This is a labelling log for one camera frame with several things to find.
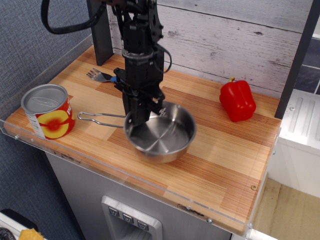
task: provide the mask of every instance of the wooden floor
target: wooden floor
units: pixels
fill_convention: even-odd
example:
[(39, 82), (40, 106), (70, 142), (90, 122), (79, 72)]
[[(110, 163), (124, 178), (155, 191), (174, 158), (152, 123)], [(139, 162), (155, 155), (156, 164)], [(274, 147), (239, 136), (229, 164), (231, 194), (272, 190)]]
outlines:
[(320, 240), (320, 198), (267, 179), (253, 228), (278, 240)]

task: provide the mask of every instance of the can lid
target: can lid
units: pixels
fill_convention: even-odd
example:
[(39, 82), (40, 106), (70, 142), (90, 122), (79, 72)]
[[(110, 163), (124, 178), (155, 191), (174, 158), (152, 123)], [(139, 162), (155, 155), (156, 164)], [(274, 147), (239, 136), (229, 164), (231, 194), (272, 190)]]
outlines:
[(21, 99), (25, 114), (44, 114), (63, 105), (68, 98), (67, 90), (57, 84), (43, 84), (27, 91)]

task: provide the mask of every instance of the black metal frame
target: black metal frame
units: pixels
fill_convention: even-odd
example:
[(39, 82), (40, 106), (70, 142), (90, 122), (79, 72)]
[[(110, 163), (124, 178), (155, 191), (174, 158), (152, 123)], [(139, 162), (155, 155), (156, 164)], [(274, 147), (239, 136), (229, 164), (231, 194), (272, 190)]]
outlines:
[[(86, 0), (86, 4), (88, 7), (89, 17), (92, 18), (96, 14), (101, 3), (99, 1)], [(91, 27), (91, 32), (96, 64), (101, 66), (114, 54), (107, 11), (102, 14), (99, 22), (95, 26)]]
[(311, 9), (306, 20), (304, 30), (302, 32), (302, 36), (296, 51), (296, 54), (293, 59), (293, 63), (286, 80), (280, 102), (278, 108), (275, 113), (275, 117), (278, 119), (282, 119), (286, 112), (286, 108), (291, 97), (291, 93), (294, 90), (294, 86), (300, 72), (302, 63), (304, 61), (305, 55), (307, 53), (312, 35), (315, 31), (318, 19), (320, 15), (320, 0), (313, 0), (311, 5)]

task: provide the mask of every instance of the metal pot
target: metal pot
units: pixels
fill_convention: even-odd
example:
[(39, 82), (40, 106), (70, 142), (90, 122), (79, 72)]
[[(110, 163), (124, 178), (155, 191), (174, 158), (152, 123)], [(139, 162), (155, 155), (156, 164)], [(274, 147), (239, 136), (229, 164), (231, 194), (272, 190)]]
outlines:
[[(123, 129), (127, 139), (137, 154), (147, 162), (169, 163), (180, 158), (187, 152), (190, 143), (196, 136), (196, 122), (188, 110), (168, 101), (163, 102), (163, 107), (165, 108), (164, 115), (159, 116), (152, 112), (149, 121), (141, 125), (133, 126), (130, 112), (124, 120)], [(106, 126), (121, 127), (97, 122), (91, 118), (83, 118), (80, 117), (81, 114), (88, 113), (80, 112), (78, 114), (78, 118), (82, 120), (90, 120)], [(120, 117), (107, 113), (89, 113), (89, 115)]]

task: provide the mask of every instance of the wooden cutting board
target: wooden cutting board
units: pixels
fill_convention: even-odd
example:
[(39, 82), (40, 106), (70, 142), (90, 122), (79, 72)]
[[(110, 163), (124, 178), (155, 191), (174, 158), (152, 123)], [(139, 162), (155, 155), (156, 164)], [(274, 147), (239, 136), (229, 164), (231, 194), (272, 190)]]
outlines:
[[(89, 48), (50, 83), (66, 88), (72, 110), (124, 115), (122, 94), (110, 82), (99, 83), (86, 73), (92, 68), (113, 74), (124, 69), (124, 59), (114, 55), (96, 66)], [(166, 101), (187, 108), (197, 133), (187, 153), (167, 164), (144, 162), (135, 154), (121, 128), (76, 119), (64, 137), (44, 140), (34, 136), (22, 108), (7, 120), (13, 136), (109, 178), (116, 179), (196, 217), (242, 235), (247, 229), (258, 189), (281, 120), (274, 118), (279, 100), (253, 94), (256, 111), (247, 121), (232, 122), (219, 101), (222, 85), (174, 70), (160, 84)], [(97, 117), (121, 125), (123, 119)]]

